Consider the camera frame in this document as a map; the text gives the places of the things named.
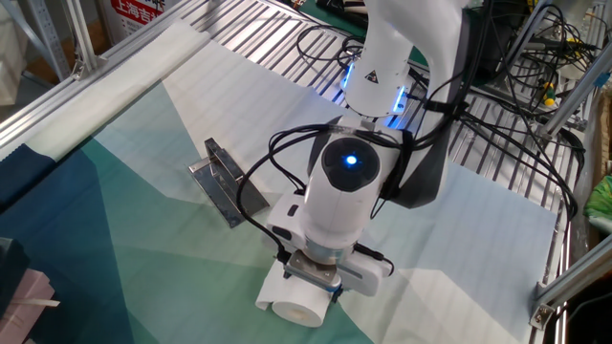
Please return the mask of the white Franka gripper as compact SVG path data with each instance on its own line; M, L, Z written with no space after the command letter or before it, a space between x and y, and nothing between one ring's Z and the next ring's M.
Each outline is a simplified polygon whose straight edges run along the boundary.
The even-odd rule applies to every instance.
M378 292L391 265L375 258L372 252L354 243L345 248L330 248L307 235L305 197L284 194L273 206L267 228L289 251L289 260L281 265L281 277L293 277L332 293L336 304L342 290L354 290L366 296Z

